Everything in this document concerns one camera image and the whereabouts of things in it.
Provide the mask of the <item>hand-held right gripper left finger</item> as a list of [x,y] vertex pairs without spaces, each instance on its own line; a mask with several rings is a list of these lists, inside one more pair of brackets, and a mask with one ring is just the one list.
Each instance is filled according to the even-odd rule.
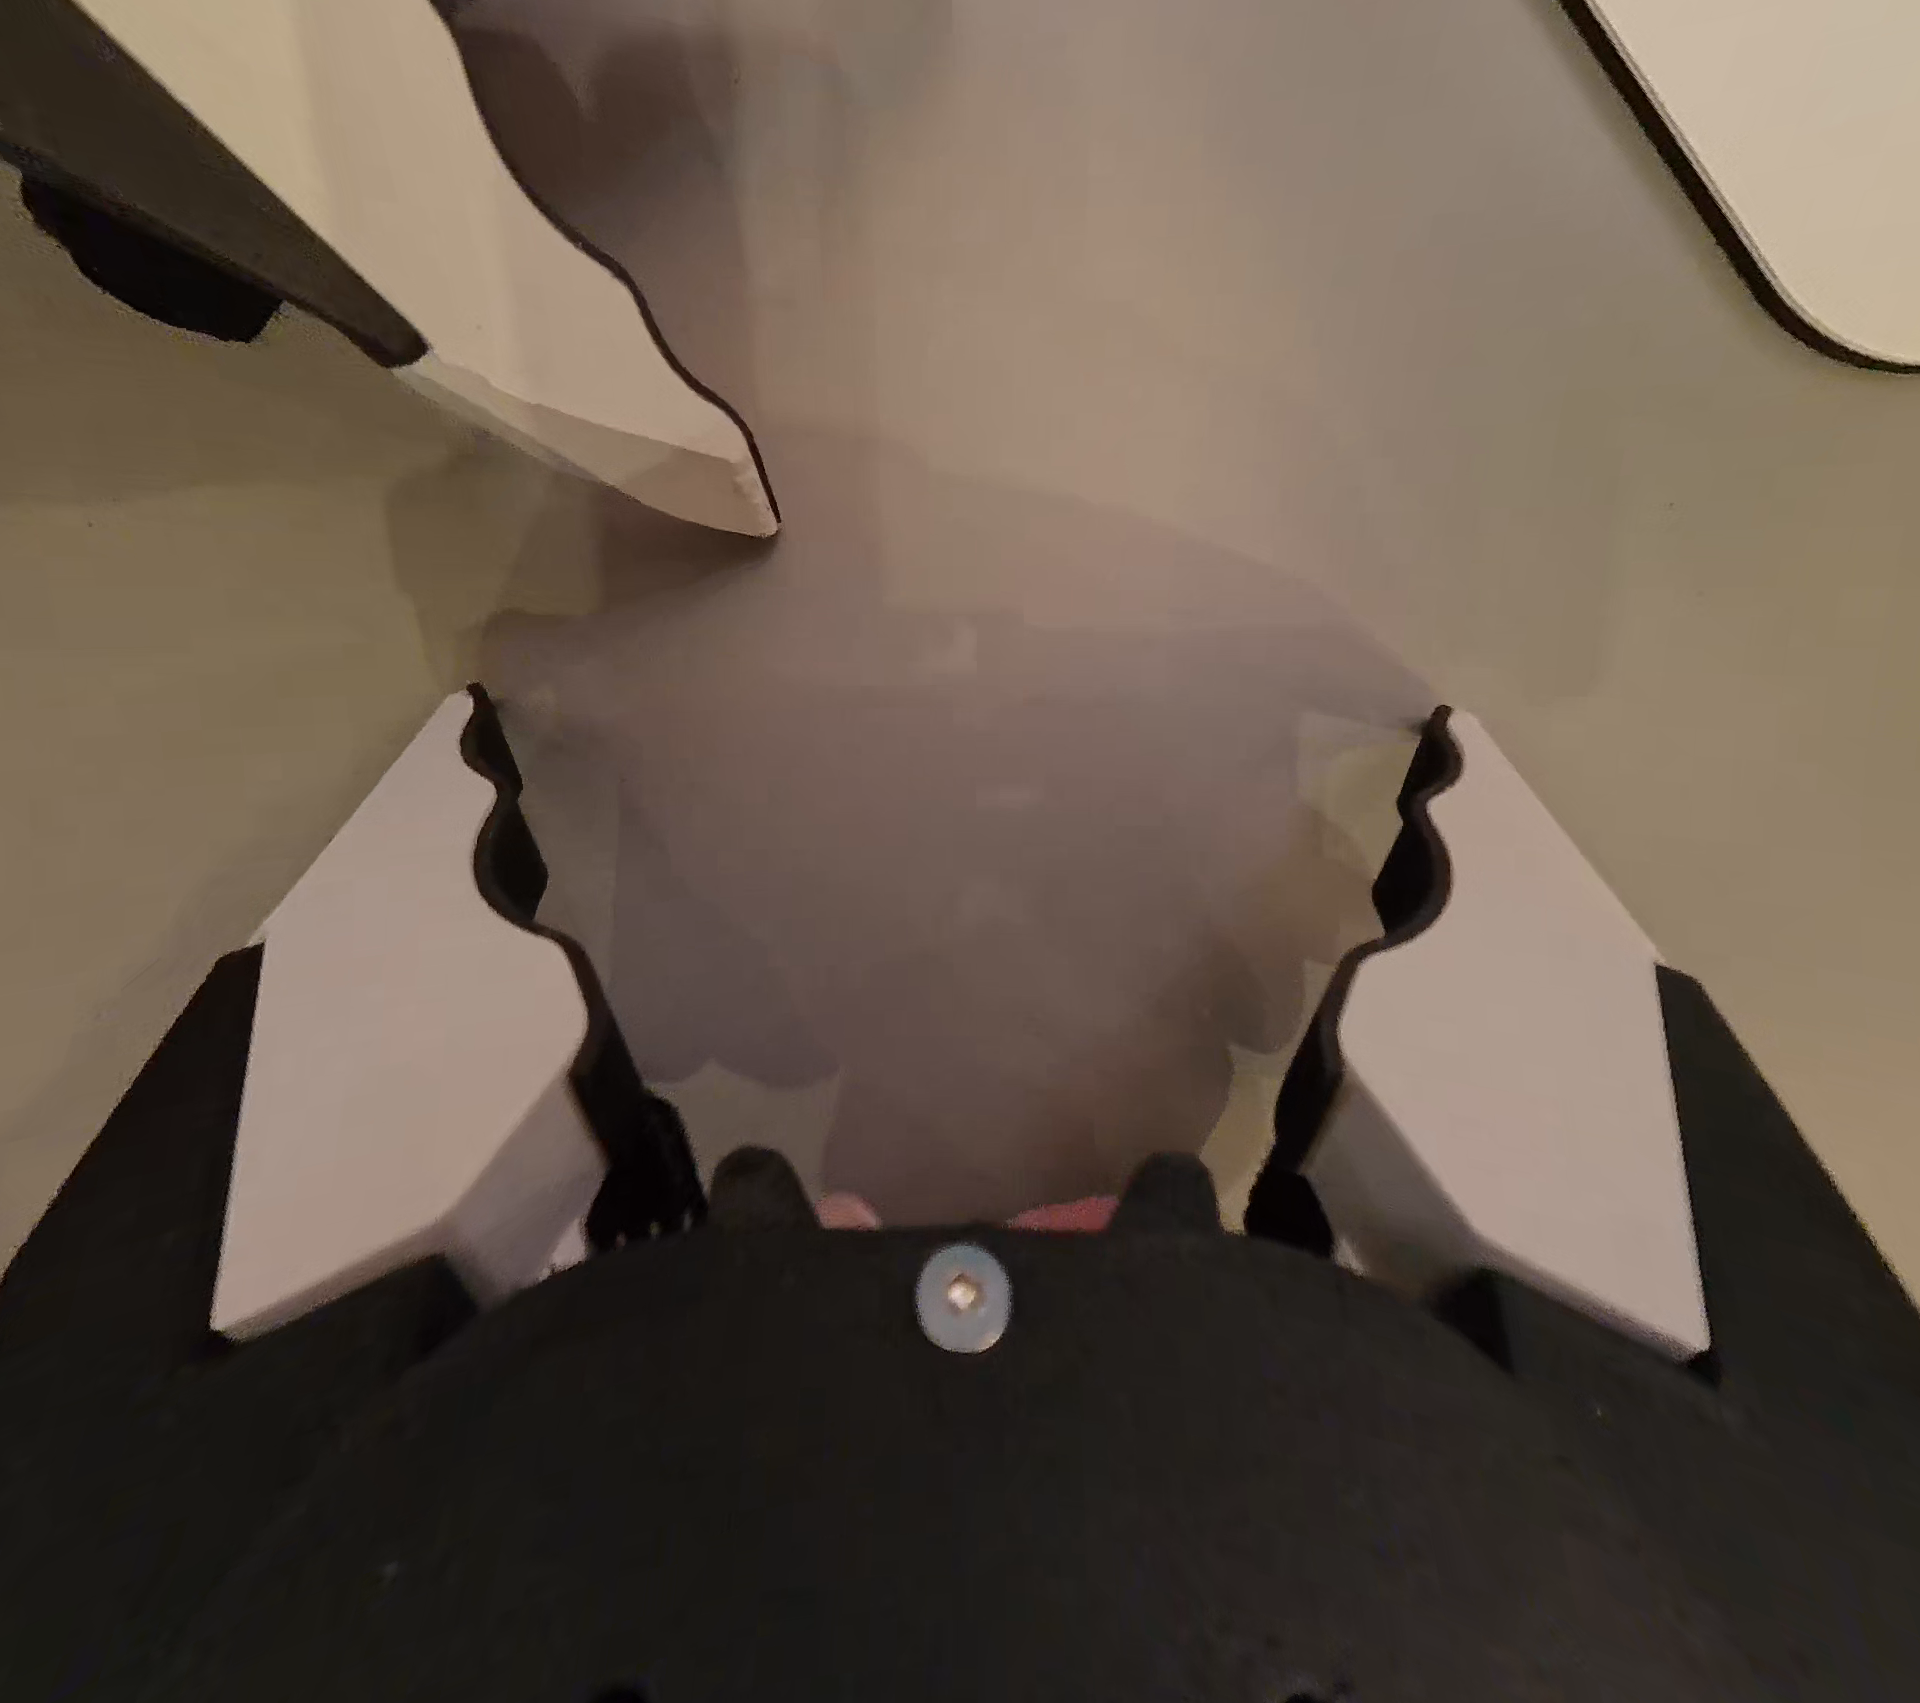
[[540,895],[514,748],[467,686],[255,937],[213,1335],[284,1331],[421,1259],[500,1305],[707,1216],[679,1116]]

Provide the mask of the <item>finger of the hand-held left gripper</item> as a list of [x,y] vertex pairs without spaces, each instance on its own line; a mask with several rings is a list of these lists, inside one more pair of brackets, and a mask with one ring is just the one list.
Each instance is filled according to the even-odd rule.
[[74,0],[428,341],[421,403],[665,516],[775,536],[746,422],[500,154],[435,0]]

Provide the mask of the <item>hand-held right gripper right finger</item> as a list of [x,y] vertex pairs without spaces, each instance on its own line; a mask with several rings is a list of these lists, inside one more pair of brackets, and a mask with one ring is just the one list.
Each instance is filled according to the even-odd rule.
[[1490,732],[1437,707],[1286,1067],[1244,1234],[1410,1301],[1502,1275],[1712,1351],[1659,946]]

